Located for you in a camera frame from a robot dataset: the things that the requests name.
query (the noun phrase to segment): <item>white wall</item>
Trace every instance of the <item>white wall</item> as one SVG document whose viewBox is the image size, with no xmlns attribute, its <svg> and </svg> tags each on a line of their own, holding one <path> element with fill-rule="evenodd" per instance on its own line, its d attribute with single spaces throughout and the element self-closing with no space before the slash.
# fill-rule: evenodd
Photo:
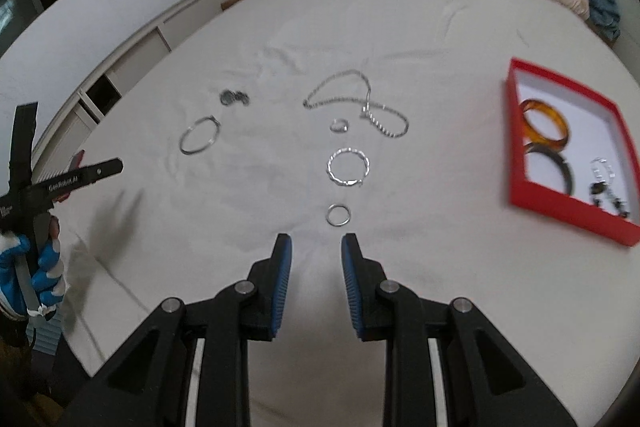
<svg viewBox="0 0 640 427">
<path fill-rule="evenodd" d="M 132 33 L 180 0 L 58 0 L 0 58 L 0 192 L 15 105 L 39 101 L 36 138 L 84 79 Z"/>
</svg>

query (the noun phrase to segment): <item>mattress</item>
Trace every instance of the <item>mattress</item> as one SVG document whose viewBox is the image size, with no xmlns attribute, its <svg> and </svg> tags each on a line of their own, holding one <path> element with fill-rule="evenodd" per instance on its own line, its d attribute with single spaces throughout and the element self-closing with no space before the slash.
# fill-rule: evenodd
<svg viewBox="0 0 640 427">
<path fill-rule="evenodd" d="M 59 204 L 69 292 L 65 334 L 93 374 L 165 297 L 212 298 L 269 256 L 294 254 L 282 329 L 250 343 L 255 426 L 380 425 L 382 343 L 351 328 L 340 238 L 423 298 L 474 301 L 581 427 L 602 416 L 640 353 L 640 259 L 507 202 L 504 80 L 516 56 L 617 102 L 640 140 L 640 89 L 572 12 L 549 0 L 244 0 L 160 62 L 84 144 L 122 174 Z M 355 104 L 303 100 L 324 78 L 363 71 L 372 100 L 407 115 L 388 139 Z M 364 96 L 357 79 L 321 98 Z M 223 107 L 223 89 L 249 106 Z M 215 116 L 218 141 L 178 139 Z M 402 129 L 392 116 L 391 130 Z M 332 134 L 346 118 L 346 134 Z M 362 187 L 338 187 L 329 156 L 370 159 Z M 347 204 L 348 226 L 324 220 Z"/>
</svg>

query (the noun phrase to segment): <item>silver bracelet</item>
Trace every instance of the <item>silver bracelet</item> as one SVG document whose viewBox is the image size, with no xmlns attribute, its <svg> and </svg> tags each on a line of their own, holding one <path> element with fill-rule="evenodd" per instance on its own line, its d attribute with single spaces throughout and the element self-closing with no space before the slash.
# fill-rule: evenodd
<svg viewBox="0 0 640 427">
<path fill-rule="evenodd" d="M 216 131 L 215 131 L 213 137 L 208 142 L 206 142 L 206 144 L 204 144 L 202 147 L 197 147 L 196 149 L 190 149 L 190 150 L 185 149 L 184 148 L 184 141 L 191 134 L 191 131 L 193 131 L 197 126 L 199 126 L 203 122 L 206 122 L 207 120 L 212 121 L 216 126 Z M 202 118 L 198 118 L 195 122 L 193 122 L 193 125 L 191 125 L 184 133 L 182 133 L 182 136 L 180 136 L 180 141 L 178 142 L 178 144 L 180 146 L 180 152 L 182 154 L 186 154 L 187 156 L 189 156 L 191 154 L 197 154 L 199 152 L 202 152 L 205 149 L 211 147 L 216 142 L 216 140 L 218 139 L 218 135 L 219 134 L 220 134 L 220 122 L 218 120 L 216 120 L 215 117 L 213 117 L 213 116 L 203 116 Z"/>
<path fill-rule="evenodd" d="M 341 223 L 334 223 L 331 220 L 331 212 L 334 208 L 344 208 L 347 211 L 347 219 L 345 219 L 343 222 Z M 329 210 L 326 211 L 326 215 L 324 216 L 324 219 L 326 219 L 326 222 L 329 223 L 329 225 L 331 225 L 332 227 L 343 227 L 344 225 L 346 225 L 348 222 L 350 222 L 351 220 L 351 211 L 349 210 L 349 207 L 346 204 L 343 203 L 334 203 L 329 207 Z"/>
<path fill-rule="evenodd" d="M 340 78 L 342 76 L 348 76 L 350 74 L 355 74 L 355 75 L 359 76 L 364 81 L 364 83 L 366 84 L 366 86 L 367 86 L 367 96 L 365 98 L 356 98 L 354 96 L 334 96 L 332 98 L 327 98 L 325 100 L 318 100 L 317 102 L 311 102 L 311 99 L 313 97 L 315 97 L 315 95 L 318 93 L 318 91 L 320 91 L 329 82 L 331 82 L 332 80 L 335 80 L 336 78 Z M 393 109 L 391 107 L 388 107 L 388 105 L 386 105 L 384 103 L 373 102 L 370 99 L 370 97 L 371 97 L 371 83 L 369 82 L 369 79 L 364 75 L 364 73 L 362 73 L 361 71 L 358 71 L 358 70 L 347 70 L 347 71 L 341 71 L 340 73 L 332 74 L 331 76 L 329 76 L 328 78 L 326 78 L 322 82 L 320 82 L 318 87 L 316 87 L 316 89 L 314 89 L 313 91 L 311 91 L 309 93 L 309 96 L 306 97 L 306 99 L 302 102 L 302 105 L 303 105 L 303 107 L 306 107 L 307 109 L 315 109 L 316 107 L 321 107 L 321 106 L 327 105 L 329 103 L 336 103 L 336 102 L 353 102 L 353 103 L 357 103 L 361 107 L 361 117 L 365 118 L 366 120 L 369 120 L 370 123 L 376 129 L 378 129 L 380 131 L 380 133 L 383 134 L 383 136 L 386 136 L 387 138 L 399 138 L 401 136 L 404 136 L 407 133 L 407 131 L 409 131 L 409 119 L 404 114 L 402 114 L 400 111 L 395 110 L 395 109 Z M 402 122 L 404 122 L 404 129 L 401 132 L 391 132 L 391 131 L 389 131 L 373 115 L 373 113 L 370 110 L 371 107 L 376 108 L 376 109 L 381 109 L 383 111 L 387 111 L 387 112 L 390 112 L 391 114 L 396 115 L 400 120 L 402 120 Z"/>
<path fill-rule="evenodd" d="M 337 178 L 335 176 L 335 174 L 332 172 L 331 170 L 331 163 L 340 155 L 346 152 L 350 152 L 351 154 L 354 154 L 356 156 L 359 156 L 362 161 L 364 162 L 364 175 L 362 176 L 361 179 L 359 180 L 347 180 L 347 181 L 343 181 L 339 178 Z M 369 162 L 369 158 L 367 158 L 367 156 L 365 155 L 364 152 L 359 151 L 357 149 L 352 149 L 351 147 L 345 147 L 344 149 L 340 149 L 337 150 L 336 152 L 334 152 L 331 155 L 331 158 L 329 158 L 329 161 L 326 163 L 326 173 L 329 174 L 329 178 L 331 179 L 332 182 L 334 182 L 336 185 L 341 185 L 343 187 L 352 187 L 353 185 L 362 185 L 362 182 L 364 181 L 364 178 L 366 178 L 369 175 L 369 166 L 370 166 L 370 162 Z"/>
</svg>

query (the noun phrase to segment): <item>jewelry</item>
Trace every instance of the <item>jewelry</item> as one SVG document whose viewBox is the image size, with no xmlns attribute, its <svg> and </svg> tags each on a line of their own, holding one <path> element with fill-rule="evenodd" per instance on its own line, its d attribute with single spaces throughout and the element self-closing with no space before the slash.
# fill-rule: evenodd
<svg viewBox="0 0 640 427">
<path fill-rule="evenodd" d="M 589 187 L 589 192 L 591 194 L 591 202 L 600 208 L 602 205 L 602 200 L 597 198 L 598 195 L 603 194 L 611 201 L 615 209 L 618 211 L 618 215 L 623 219 L 629 217 L 629 212 L 625 208 L 625 201 L 622 201 L 619 197 L 617 197 L 611 188 L 613 184 L 613 179 L 615 179 L 616 174 L 613 172 L 613 167 L 609 164 L 606 158 L 595 158 L 591 160 L 591 171 L 593 172 L 594 178 L 596 178 L 596 182 L 592 183 Z M 600 166 L 603 165 L 607 171 L 607 176 L 609 181 L 604 181 L 604 176 L 600 173 Z"/>
<path fill-rule="evenodd" d="M 331 163 L 342 153 L 345 152 L 350 152 L 351 154 L 354 154 L 356 156 L 359 156 L 359 158 L 362 159 L 362 161 L 364 162 L 364 175 L 362 176 L 361 179 L 359 180 L 347 180 L 347 181 L 343 181 L 341 179 L 338 179 L 334 173 L 331 171 Z M 336 185 L 342 185 L 343 187 L 352 187 L 353 185 L 362 185 L 362 182 L 364 181 L 364 178 L 366 178 L 369 175 L 369 166 L 370 166 L 370 162 L 369 162 L 369 158 L 367 158 L 367 156 L 365 155 L 364 152 L 362 151 L 358 151 L 357 149 L 352 149 L 351 147 L 345 147 L 344 149 L 340 149 L 337 150 L 336 152 L 334 152 L 331 155 L 331 158 L 329 158 L 329 161 L 326 163 L 326 173 L 329 174 L 329 178 L 331 179 L 332 182 L 334 182 Z"/>
<path fill-rule="evenodd" d="M 564 193 L 571 196 L 574 193 L 574 175 L 571 172 L 571 167 L 569 163 L 562 157 L 562 155 L 551 147 L 546 146 L 542 143 L 529 143 L 524 147 L 524 153 L 537 153 L 543 154 L 548 157 L 553 163 L 555 163 L 560 172 L 562 173 L 562 178 L 564 178 Z"/>
<path fill-rule="evenodd" d="M 327 98 L 325 100 L 319 100 L 318 102 L 313 102 L 312 103 L 310 101 L 318 93 L 318 91 L 320 91 L 326 84 L 328 84 L 332 80 L 335 80 L 336 78 L 339 78 L 341 76 L 347 76 L 348 74 L 356 74 L 367 85 L 367 96 L 364 99 L 356 98 L 354 96 L 334 96 L 332 98 Z M 360 117 L 361 118 L 366 118 L 367 120 L 369 120 L 370 123 L 376 129 L 378 129 L 384 136 L 386 136 L 387 138 L 399 138 L 401 136 L 404 136 L 406 134 L 406 132 L 409 130 L 409 119 L 407 117 L 405 117 L 405 115 L 402 114 L 401 112 L 399 112 L 399 111 L 397 111 L 397 110 L 395 110 L 395 109 L 393 109 L 391 107 L 388 107 L 384 103 L 371 102 L 370 96 L 371 96 L 371 84 L 369 83 L 369 79 L 361 71 L 358 71 L 358 70 L 347 70 L 347 71 L 341 71 L 340 73 L 332 74 L 332 76 L 329 76 L 328 78 L 326 78 L 322 82 L 320 82 L 318 87 L 316 87 L 316 89 L 314 89 L 311 93 L 309 93 L 309 96 L 306 97 L 306 99 L 302 102 L 302 105 L 303 105 L 303 107 L 306 107 L 307 109 L 315 109 L 316 107 L 321 107 L 322 105 L 327 105 L 329 103 L 336 103 L 336 102 L 357 103 L 362 107 L 362 111 L 361 111 Z M 389 131 L 388 129 L 386 129 L 373 116 L 373 113 L 370 111 L 371 107 L 374 107 L 376 109 L 381 109 L 383 111 L 387 111 L 387 112 L 390 112 L 391 114 L 396 115 L 398 118 L 400 118 L 400 120 L 402 120 L 404 122 L 404 130 L 401 131 L 401 132 L 398 132 L 398 133 L 393 133 L 393 132 Z"/>
<path fill-rule="evenodd" d="M 546 102 L 542 102 L 542 100 L 536 100 L 534 98 L 529 98 L 520 104 L 520 109 L 522 110 L 522 117 L 524 119 L 524 133 L 526 136 L 534 143 L 542 143 L 542 145 L 546 145 L 551 147 L 556 152 L 560 152 L 566 146 L 567 142 L 569 142 L 569 124 L 566 123 L 564 116 L 560 114 L 560 112 Z M 538 131 L 533 125 L 530 123 L 527 118 L 527 111 L 535 110 L 539 111 L 542 114 L 549 117 L 549 119 L 556 125 L 558 131 L 562 135 L 562 138 L 559 140 L 554 140 L 544 136 L 540 131 Z"/>
<path fill-rule="evenodd" d="M 191 149 L 191 150 L 187 150 L 184 148 L 184 141 L 186 140 L 186 138 L 190 135 L 191 131 L 193 131 L 197 126 L 199 126 L 201 123 L 210 120 L 212 121 L 215 125 L 216 125 L 216 131 L 213 135 L 213 138 L 211 138 L 206 144 L 204 144 L 202 147 L 198 147 L 196 149 Z M 218 135 L 220 134 L 220 122 L 218 120 L 215 119 L 215 117 L 213 116 L 203 116 L 202 118 L 198 118 L 193 125 L 191 125 L 184 133 L 182 133 L 182 136 L 180 136 L 180 141 L 178 142 L 179 146 L 180 146 L 180 152 L 182 154 L 186 154 L 187 156 L 191 155 L 191 154 L 197 154 L 199 152 L 204 151 L 206 148 L 211 147 L 216 140 L 218 139 Z"/>
<path fill-rule="evenodd" d="M 222 105 L 231 105 L 236 101 L 236 96 L 232 90 L 225 89 L 220 93 L 220 103 Z"/>
<path fill-rule="evenodd" d="M 334 223 L 331 220 L 331 212 L 334 208 L 344 208 L 347 211 L 347 219 L 345 219 L 343 222 L 341 223 Z M 331 225 L 332 227 L 343 227 L 344 225 L 346 225 L 348 222 L 350 222 L 351 220 L 351 211 L 349 210 L 349 207 L 346 204 L 343 203 L 334 203 L 329 207 L 329 210 L 326 211 L 326 215 L 324 216 L 324 219 L 326 219 L 326 222 L 329 223 L 329 225 Z"/>
<path fill-rule="evenodd" d="M 238 102 L 242 102 L 242 105 L 249 105 L 249 95 L 242 91 L 236 91 L 234 96 Z"/>
<path fill-rule="evenodd" d="M 334 118 L 334 121 L 329 126 L 329 129 L 331 129 L 331 132 L 335 132 L 338 134 L 345 133 L 349 130 L 349 122 L 344 118 Z"/>
<path fill-rule="evenodd" d="M 249 105 L 249 95 L 242 91 L 233 92 L 230 89 L 225 89 L 220 93 L 220 103 L 222 105 L 231 105 L 234 102 L 242 102 L 242 105 Z"/>
</svg>

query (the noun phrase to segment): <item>black bangle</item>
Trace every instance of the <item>black bangle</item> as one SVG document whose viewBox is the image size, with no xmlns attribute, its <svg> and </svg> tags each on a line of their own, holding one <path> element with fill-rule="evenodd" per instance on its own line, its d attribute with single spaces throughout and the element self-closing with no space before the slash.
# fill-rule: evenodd
<svg viewBox="0 0 640 427">
<path fill-rule="evenodd" d="M 537 153 L 543 154 L 547 158 L 549 158 L 553 163 L 555 163 L 560 172 L 562 173 L 562 178 L 564 178 L 564 193 L 571 196 L 574 193 L 574 175 L 571 172 L 571 168 L 569 167 L 569 163 L 566 162 L 564 157 L 551 147 L 543 145 L 542 143 L 528 143 L 524 147 L 524 153 Z"/>
</svg>

